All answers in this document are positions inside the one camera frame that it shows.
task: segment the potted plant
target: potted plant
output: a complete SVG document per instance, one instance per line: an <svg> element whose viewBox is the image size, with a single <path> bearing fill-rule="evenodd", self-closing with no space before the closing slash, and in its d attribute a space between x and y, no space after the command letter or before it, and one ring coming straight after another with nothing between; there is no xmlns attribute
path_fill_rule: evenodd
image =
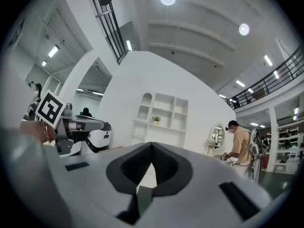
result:
<svg viewBox="0 0 304 228"><path fill-rule="evenodd" d="M152 119L153 119L152 124L159 126L160 121L161 121L161 117L160 116L153 116Z"/></svg>

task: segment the man's arm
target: man's arm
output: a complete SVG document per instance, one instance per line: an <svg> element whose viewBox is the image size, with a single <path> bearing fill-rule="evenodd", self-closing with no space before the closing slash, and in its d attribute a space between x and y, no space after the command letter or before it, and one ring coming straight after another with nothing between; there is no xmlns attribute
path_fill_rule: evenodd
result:
<svg viewBox="0 0 304 228"><path fill-rule="evenodd" d="M232 152L225 156L225 160L229 159L230 157L238 158L239 153L241 152L242 142L242 136L238 133L234 134Z"/></svg>

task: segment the man wearing cap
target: man wearing cap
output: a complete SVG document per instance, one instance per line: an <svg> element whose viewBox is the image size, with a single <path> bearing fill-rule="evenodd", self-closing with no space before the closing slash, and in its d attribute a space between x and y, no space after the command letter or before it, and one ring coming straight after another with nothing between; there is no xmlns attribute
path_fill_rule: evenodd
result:
<svg viewBox="0 0 304 228"><path fill-rule="evenodd" d="M232 152L226 155L224 160L227 160L230 157L238 158L237 162L234 164L237 172L241 175L248 175L251 164L251 155L249 153L250 132L241 128L234 120L228 123L226 131L233 133L234 137Z"/></svg>

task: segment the green floor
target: green floor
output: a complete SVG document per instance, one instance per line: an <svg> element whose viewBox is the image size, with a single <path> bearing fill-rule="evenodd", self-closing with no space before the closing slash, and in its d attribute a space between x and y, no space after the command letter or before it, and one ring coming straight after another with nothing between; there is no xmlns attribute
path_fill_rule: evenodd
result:
<svg viewBox="0 0 304 228"><path fill-rule="evenodd" d="M276 198L282 192L292 188L295 175L262 171L260 184L272 198Z"/></svg>

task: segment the black railing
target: black railing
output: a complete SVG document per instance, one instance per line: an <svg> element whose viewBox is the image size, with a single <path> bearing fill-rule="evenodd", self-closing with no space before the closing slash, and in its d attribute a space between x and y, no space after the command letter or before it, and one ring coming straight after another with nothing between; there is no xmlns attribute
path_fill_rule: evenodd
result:
<svg viewBox="0 0 304 228"><path fill-rule="evenodd" d="M97 11L96 18L100 20L100 23L106 34L106 40L116 58L118 63L126 55L127 50L123 42L123 37L120 33L115 12L110 2L107 5L101 5L101 0L93 0L93 4Z"/></svg>
<svg viewBox="0 0 304 228"><path fill-rule="evenodd" d="M299 47L285 62L266 77L234 97L225 99L225 101L233 109L255 102L293 81L303 73L303 66L303 48Z"/></svg>

